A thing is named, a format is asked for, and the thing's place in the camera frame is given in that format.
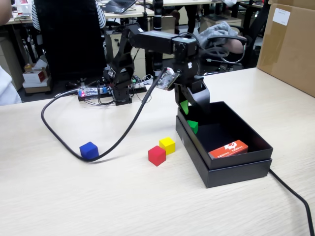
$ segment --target robotic arm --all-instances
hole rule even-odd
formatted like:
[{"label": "robotic arm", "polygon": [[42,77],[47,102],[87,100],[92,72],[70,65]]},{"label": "robotic arm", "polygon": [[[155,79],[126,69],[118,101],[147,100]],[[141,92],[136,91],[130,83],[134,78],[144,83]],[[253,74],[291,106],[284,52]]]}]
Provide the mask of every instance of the robotic arm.
[{"label": "robotic arm", "polygon": [[167,86],[164,89],[175,89],[175,100],[180,109],[181,103],[187,100],[191,105],[209,112],[210,93],[203,77],[197,76],[199,65],[196,39],[161,31],[143,31],[138,24],[126,26],[119,51],[111,65],[104,70],[104,82],[112,87],[117,105],[131,102],[128,86],[131,85],[134,73],[134,63],[130,55],[133,47],[174,54],[173,70],[168,70],[168,75],[165,75]]}]

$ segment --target striped shirt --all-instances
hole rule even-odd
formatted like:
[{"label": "striped shirt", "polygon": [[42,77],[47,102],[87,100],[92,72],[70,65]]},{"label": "striped shirt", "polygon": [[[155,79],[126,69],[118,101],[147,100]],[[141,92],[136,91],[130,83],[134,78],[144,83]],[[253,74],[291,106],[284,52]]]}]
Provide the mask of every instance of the striped shirt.
[{"label": "striped shirt", "polygon": [[[95,3],[96,3],[96,8],[97,8],[99,27],[102,29],[106,25],[105,14],[102,11],[102,9],[99,7],[97,2],[95,2]],[[39,25],[39,21],[38,21],[38,18],[37,18],[37,12],[36,12],[36,7],[35,7],[35,4],[34,4],[34,0],[31,1],[31,4],[32,4],[31,17],[32,17],[32,20],[33,20],[33,25],[34,25],[35,29],[40,31],[40,25]]]}]

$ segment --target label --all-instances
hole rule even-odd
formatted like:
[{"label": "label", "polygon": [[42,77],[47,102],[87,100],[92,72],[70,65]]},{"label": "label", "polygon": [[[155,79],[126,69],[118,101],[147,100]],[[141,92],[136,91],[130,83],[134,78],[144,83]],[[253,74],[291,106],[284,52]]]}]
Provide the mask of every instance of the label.
[{"label": "label", "polygon": [[291,14],[291,12],[289,12],[289,11],[285,11],[285,10],[276,8],[274,18],[272,19],[272,21],[286,26],[288,21],[289,21],[290,14]]}]

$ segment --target red package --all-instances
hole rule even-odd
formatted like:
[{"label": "red package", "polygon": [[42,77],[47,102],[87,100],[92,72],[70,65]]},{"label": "red package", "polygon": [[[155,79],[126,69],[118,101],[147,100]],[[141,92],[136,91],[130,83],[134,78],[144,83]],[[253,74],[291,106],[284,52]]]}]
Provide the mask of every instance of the red package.
[{"label": "red package", "polygon": [[209,155],[212,159],[233,156],[237,154],[247,153],[248,146],[242,141],[237,140],[230,144],[224,145],[216,150],[210,151]]}]

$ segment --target red cube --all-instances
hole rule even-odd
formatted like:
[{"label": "red cube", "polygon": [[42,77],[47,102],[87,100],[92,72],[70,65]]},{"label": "red cube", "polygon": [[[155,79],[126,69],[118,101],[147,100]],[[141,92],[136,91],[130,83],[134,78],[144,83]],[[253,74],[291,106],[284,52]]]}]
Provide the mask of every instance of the red cube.
[{"label": "red cube", "polygon": [[155,146],[154,148],[148,151],[149,161],[159,166],[164,161],[166,161],[166,151],[159,146]]}]

